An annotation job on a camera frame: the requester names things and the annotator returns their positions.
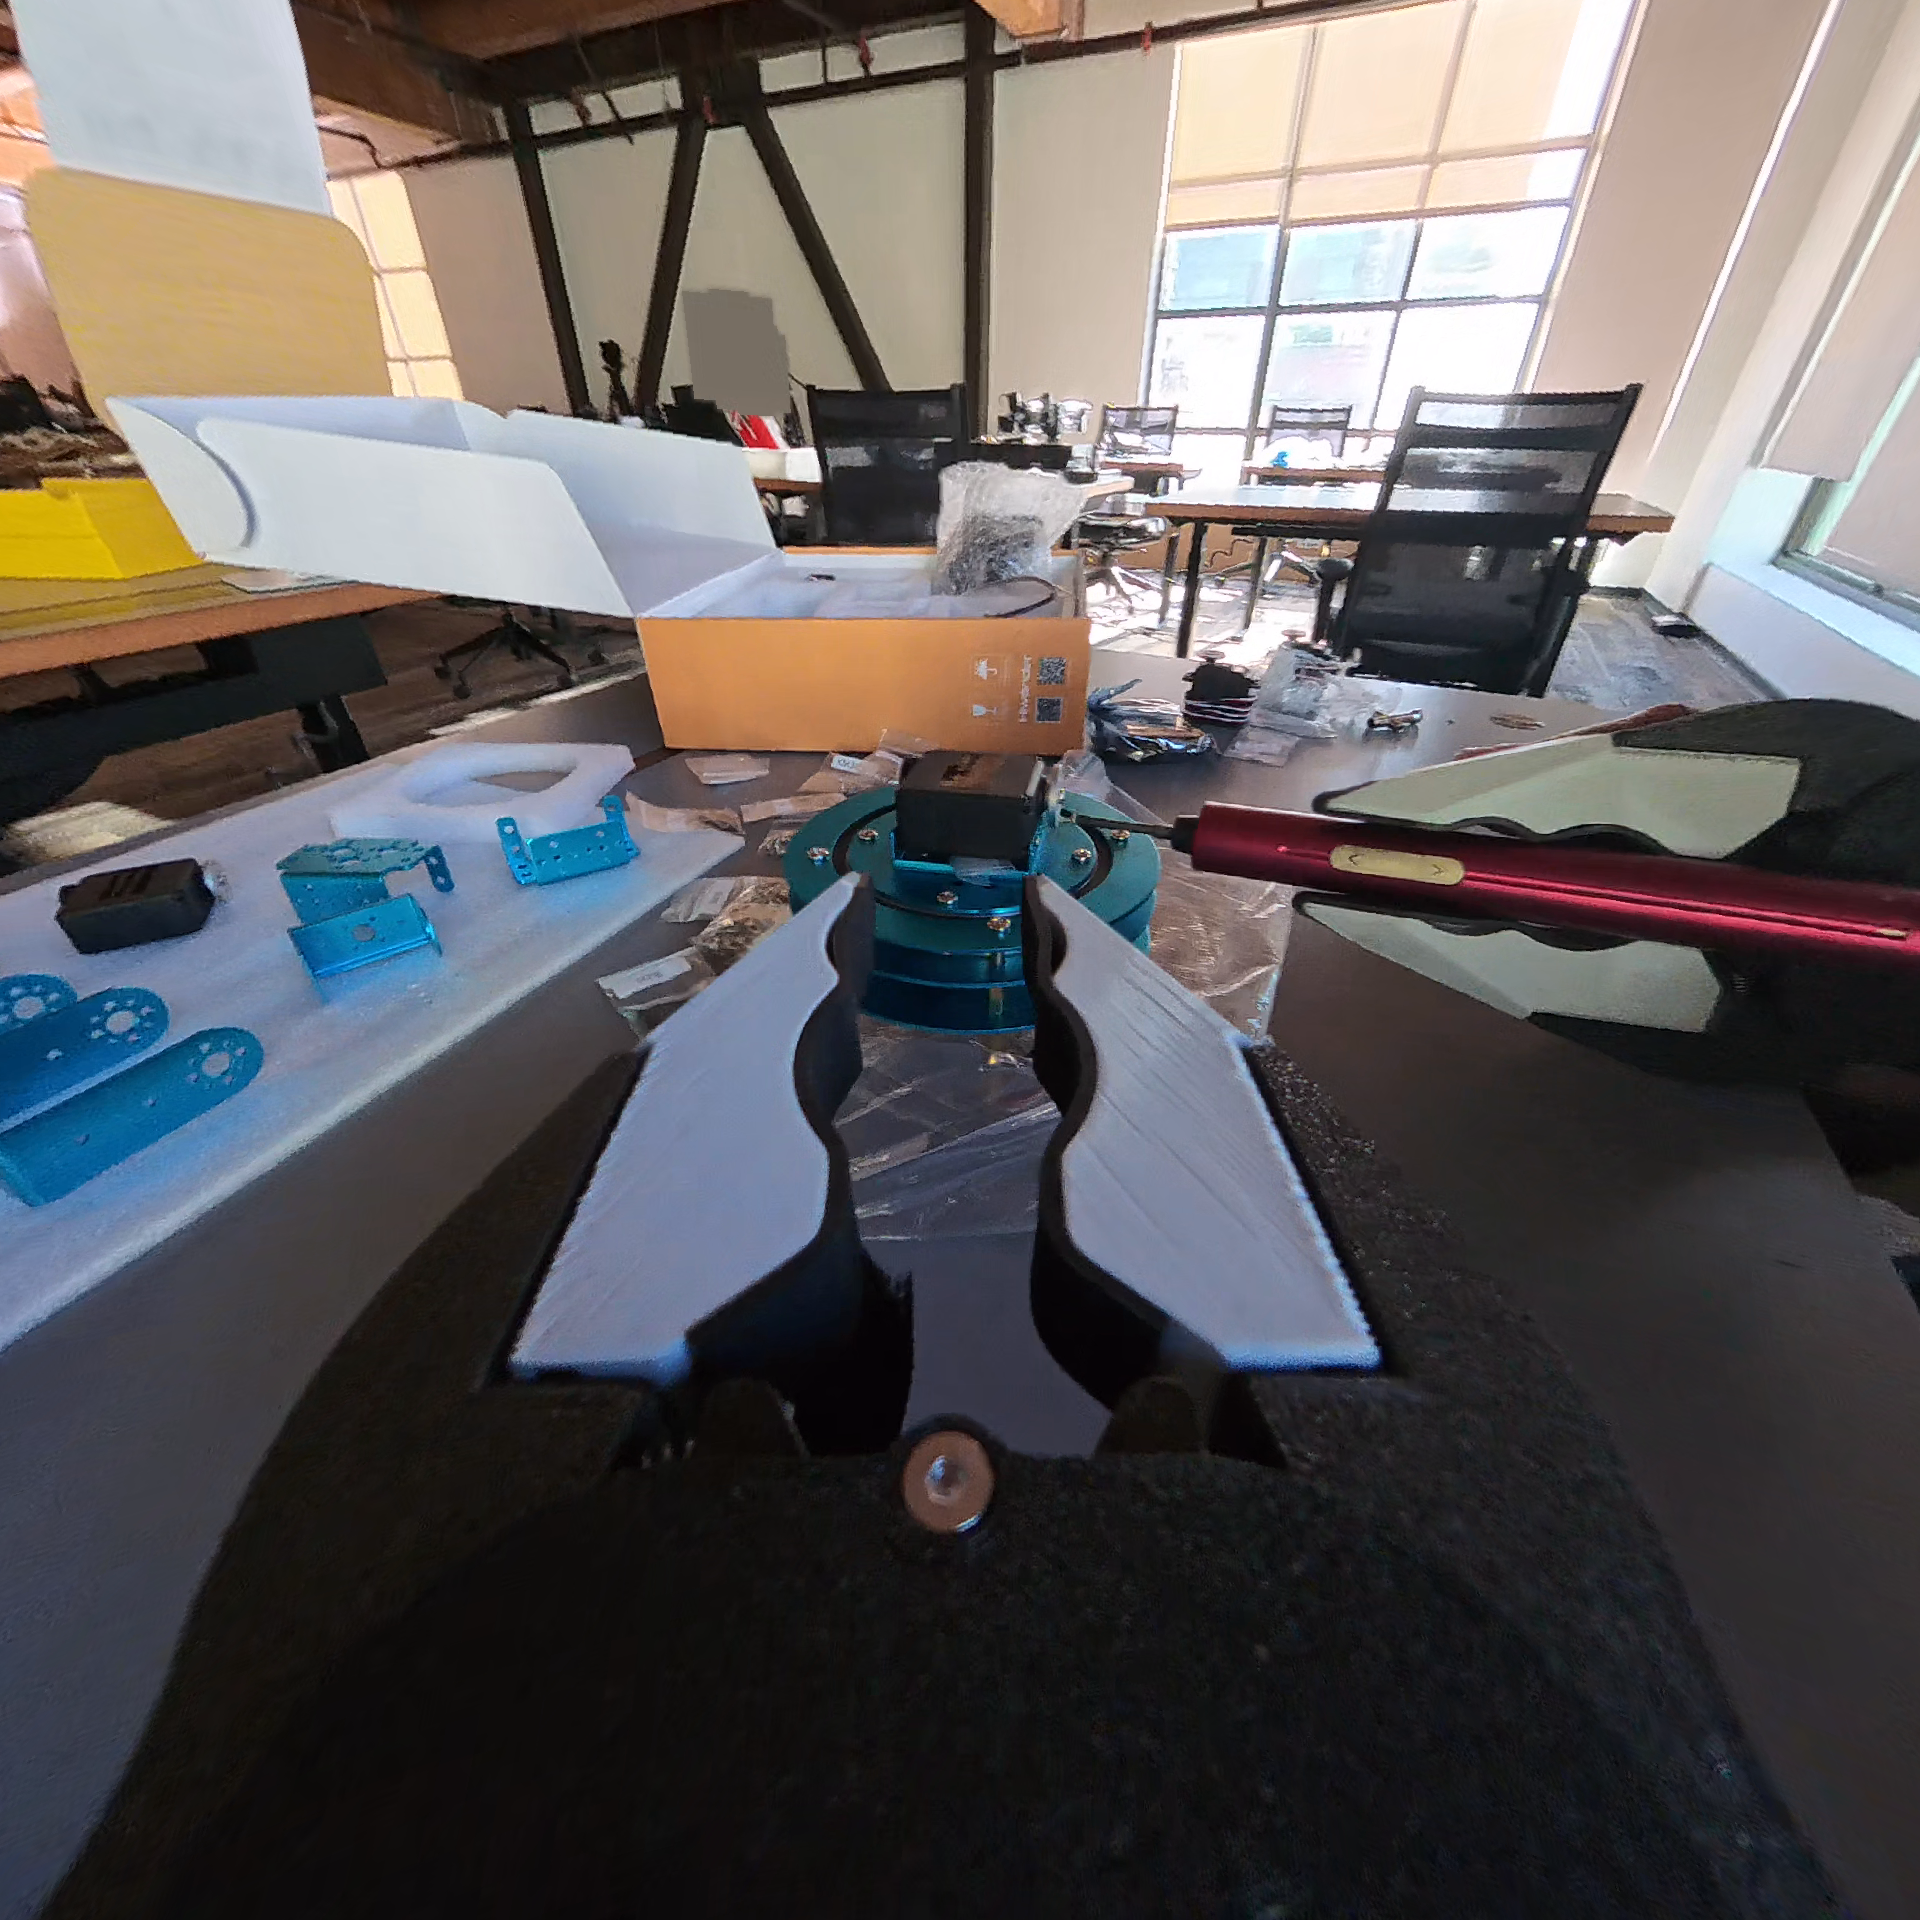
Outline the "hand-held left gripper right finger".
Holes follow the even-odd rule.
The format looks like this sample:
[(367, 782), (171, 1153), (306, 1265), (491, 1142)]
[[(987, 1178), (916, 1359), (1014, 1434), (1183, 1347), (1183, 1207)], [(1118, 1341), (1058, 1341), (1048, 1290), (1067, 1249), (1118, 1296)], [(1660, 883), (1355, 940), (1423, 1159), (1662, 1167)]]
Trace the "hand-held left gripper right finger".
[(1048, 1359), (1107, 1411), (1153, 1381), (1225, 1427), (1246, 1381), (1371, 1381), (1377, 1334), (1261, 1085), (1261, 1042), (1030, 879), (1020, 976), (1040, 1153), (1030, 1311)]

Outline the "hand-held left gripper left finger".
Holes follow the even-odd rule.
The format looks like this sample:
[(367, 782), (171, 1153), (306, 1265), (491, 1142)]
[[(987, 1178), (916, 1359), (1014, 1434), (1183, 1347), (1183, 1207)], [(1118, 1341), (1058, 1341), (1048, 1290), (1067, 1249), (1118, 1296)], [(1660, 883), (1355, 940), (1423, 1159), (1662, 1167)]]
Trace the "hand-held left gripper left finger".
[(641, 1042), (631, 1103), (511, 1325), (508, 1381), (774, 1388), (812, 1454), (884, 1454), (916, 1284), (855, 1210), (842, 1109), (867, 1068), (877, 907), (831, 879)]

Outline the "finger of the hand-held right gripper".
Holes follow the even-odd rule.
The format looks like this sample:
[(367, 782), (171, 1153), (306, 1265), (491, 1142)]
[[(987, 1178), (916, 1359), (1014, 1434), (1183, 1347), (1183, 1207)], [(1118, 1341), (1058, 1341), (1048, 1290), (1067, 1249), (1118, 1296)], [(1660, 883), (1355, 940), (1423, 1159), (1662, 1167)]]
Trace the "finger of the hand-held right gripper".
[(1797, 755), (1660, 754), (1587, 732), (1327, 789), (1316, 811), (1520, 837), (1624, 835), (1674, 862), (1733, 862), (1793, 811), (1797, 772)]
[(1696, 947), (1619, 940), (1555, 947), (1520, 929), (1443, 929), (1423, 910), (1371, 910), (1359, 901), (1292, 901), (1313, 929), (1456, 987), (1518, 1020), (1606, 1020), (1648, 1034), (1706, 1034), (1717, 1016), (1717, 970)]

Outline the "red electric screwdriver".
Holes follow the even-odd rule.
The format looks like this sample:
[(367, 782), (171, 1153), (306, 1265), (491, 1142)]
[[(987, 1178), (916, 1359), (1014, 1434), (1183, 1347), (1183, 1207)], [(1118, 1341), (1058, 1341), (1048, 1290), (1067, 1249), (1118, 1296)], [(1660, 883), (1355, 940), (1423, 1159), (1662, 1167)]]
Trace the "red electric screwdriver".
[(1920, 970), (1913, 883), (1793, 879), (1674, 853), (1529, 847), (1261, 808), (1207, 808), (1175, 822), (1156, 822), (1156, 837), (1200, 874), (1431, 919), (1555, 929), (1706, 955), (1793, 955), (1823, 970)]

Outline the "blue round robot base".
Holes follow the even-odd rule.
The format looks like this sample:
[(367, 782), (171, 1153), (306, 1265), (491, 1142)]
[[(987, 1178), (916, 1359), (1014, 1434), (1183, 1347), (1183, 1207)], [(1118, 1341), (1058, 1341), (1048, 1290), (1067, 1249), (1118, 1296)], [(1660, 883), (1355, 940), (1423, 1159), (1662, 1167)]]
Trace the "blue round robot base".
[(789, 910), (842, 879), (875, 883), (867, 1016), (928, 1034), (1035, 1025), (1020, 976), (1020, 883), (1058, 879), (1128, 947), (1153, 947), (1163, 847), (1118, 808), (1067, 798), (1040, 811), (1030, 862), (901, 853), (901, 789), (857, 789), (812, 811), (787, 847)]

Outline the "black mesh office chair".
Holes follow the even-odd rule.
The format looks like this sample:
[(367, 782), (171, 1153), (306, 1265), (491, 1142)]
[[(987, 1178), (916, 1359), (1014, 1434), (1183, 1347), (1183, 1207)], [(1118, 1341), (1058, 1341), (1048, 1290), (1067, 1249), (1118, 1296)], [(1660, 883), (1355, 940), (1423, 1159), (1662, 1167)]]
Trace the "black mesh office chair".
[(1355, 561), (1316, 561), (1327, 645), (1359, 677), (1541, 695), (1587, 587), (1587, 513), (1645, 385), (1406, 391)]
[(966, 385), (933, 391), (828, 391), (808, 385), (812, 447), (828, 464), (831, 546), (933, 546), (940, 476), (966, 439)]

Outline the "large clear plastic bag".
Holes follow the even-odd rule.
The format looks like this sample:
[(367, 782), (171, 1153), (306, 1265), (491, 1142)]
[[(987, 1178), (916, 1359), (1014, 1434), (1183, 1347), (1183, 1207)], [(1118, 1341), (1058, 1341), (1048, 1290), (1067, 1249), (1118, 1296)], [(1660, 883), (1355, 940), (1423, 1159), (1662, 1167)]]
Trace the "large clear plastic bag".
[[(1153, 961), (1262, 1042), (1292, 947), (1292, 883), (1163, 865)], [(867, 1076), (842, 1109), (867, 1244), (1035, 1229), (1058, 1138), (1035, 1034), (916, 1034), (867, 1020)]]

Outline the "pile of small zip bags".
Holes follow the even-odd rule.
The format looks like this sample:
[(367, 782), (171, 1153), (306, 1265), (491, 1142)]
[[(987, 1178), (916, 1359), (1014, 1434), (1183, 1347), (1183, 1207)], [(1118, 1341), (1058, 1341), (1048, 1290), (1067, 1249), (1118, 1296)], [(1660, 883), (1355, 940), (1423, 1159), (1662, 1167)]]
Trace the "pile of small zip bags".
[[(718, 808), (647, 808), (631, 798), (637, 835), (729, 835), (750, 862), (787, 862), (789, 837), (831, 811), (842, 798), (901, 782), (916, 755), (933, 741), (916, 732), (884, 732), (867, 755), (828, 755), (808, 780), (778, 780), (774, 798), (747, 798), (759, 780), (774, 780), (774, 755), (704, 755), (694, 782), (718, 789)], [(685, 894), (667, 894), (660, 929), (676, 947), (660, 961), (599, 976), (612, 1011), (656, 1034), (685, 1002), (694, 1002), (718, 976), (729, 976), (762, 935), (789, 919), (789, 883), (778, 874), (704, 874)]]

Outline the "clear parts bag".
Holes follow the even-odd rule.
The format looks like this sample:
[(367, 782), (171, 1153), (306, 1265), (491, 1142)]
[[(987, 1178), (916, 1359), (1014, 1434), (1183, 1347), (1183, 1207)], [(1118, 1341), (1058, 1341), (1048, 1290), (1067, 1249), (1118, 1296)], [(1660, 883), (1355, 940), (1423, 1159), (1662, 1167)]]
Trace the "clear parts bag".
[(1282, 645), (1262, 661), (1230, 755), (1282, 767), (1299, 741), (1406, 736), (1423, 722), (1430, 713), (1399, 683), (1355, 677), (1344, 661)]

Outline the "wooden office table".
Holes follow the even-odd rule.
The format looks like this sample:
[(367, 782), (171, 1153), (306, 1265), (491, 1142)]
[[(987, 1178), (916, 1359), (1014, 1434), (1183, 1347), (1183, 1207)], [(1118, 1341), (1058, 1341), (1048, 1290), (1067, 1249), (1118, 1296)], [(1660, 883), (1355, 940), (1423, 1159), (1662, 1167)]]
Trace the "wooden office table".
[(1207, 577), (1207, 543), (1213, 527), (1261, 527), (1274, 543), (1313, 535), (1313, 543), (1359, 543), (1377, 513), (1456, 513), (1456, 522), (1491, 522), (1491, 513), (1529, 513), (1529, 522), (1578, 522), (1578, 561), (1582, 577), (1594, 568), (1594, 543), (1636, 543), (1636, 535), (1671, 535), (1674, 513), (1636, 500), (1636, 494), (1550, 494), (1550, 488), (1399, 488), (1387, 476), (1369, 476), (1359, 488), (1230, 488), (1230, 494), (1128, 494), (1123, 481), (1080, 488), (1080, 510), (1067, 535), (1097, 522), (1173, 522), (1189, 527), (1189, 552), (1175, 561), (1175, 656), (1189, 656), (1200, 626), (1200, 577)]

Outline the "group of blue metal brackets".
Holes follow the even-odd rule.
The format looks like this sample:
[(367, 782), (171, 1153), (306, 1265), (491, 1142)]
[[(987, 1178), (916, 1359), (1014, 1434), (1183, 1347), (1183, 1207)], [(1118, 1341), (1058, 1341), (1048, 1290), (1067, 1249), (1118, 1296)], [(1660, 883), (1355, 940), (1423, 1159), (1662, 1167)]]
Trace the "group of blue metal brackets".
[[(300, 910), (294, 955), (309, 978), (440, 955), (419, 894), (392, 894), (399, 874), (426, 874), (435, 894), (452, 894), (444, 853), (419, 837), (338, 837), (275, 862)], [(64, 1002), (55, 987), (64, 978), (4, 978), (0, 1178), (22, 1207), (64, 1207), (221, 1109), (262, 1068), (252, 1025), (198, 1025), (160, 1048), (171, 1011), (146, 987), (101, 987), (87, 1002)]]

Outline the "large grid window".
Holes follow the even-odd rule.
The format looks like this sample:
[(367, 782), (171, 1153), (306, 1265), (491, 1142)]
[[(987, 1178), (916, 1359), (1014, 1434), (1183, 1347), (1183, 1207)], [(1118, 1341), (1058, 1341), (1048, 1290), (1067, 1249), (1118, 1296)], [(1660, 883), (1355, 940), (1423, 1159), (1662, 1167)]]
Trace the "large grid window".
[(1371, 5), (1175, 54), (1145, 400), (1239, 481), (1275, 403), (1377, 457), (1406, 391), (1520, 391), (1628, 0)]

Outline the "bubble wrap bag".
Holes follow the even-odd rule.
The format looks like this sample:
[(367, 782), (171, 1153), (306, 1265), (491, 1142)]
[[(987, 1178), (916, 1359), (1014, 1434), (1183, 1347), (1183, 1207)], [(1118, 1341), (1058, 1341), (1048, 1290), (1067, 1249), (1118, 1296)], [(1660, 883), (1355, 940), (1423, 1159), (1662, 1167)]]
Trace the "bubble wrap bag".
[(933, 598), (1058, 587), (1058, 546), (1080, 513), (1080, 488), (1048, 464), (959, 457), (940, 476)]

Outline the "yellow box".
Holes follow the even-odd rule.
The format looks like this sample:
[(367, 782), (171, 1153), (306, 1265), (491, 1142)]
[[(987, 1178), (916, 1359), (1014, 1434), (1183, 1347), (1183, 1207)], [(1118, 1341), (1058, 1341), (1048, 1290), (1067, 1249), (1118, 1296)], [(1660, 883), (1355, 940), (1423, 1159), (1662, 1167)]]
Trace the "yellow box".
[(0, 494), (4, 583), (141, 583), (184, 568), (203, 568), (203, 552), (184, 543), (159, 481), (40, 481)]

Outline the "white panel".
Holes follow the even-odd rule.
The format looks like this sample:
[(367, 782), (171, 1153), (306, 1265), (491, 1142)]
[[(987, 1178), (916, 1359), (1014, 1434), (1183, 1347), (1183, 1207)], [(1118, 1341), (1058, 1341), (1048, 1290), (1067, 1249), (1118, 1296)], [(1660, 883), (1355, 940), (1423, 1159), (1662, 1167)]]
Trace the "white panel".
[(330, 220), (287, 0), (12, 0), (64, 171)]

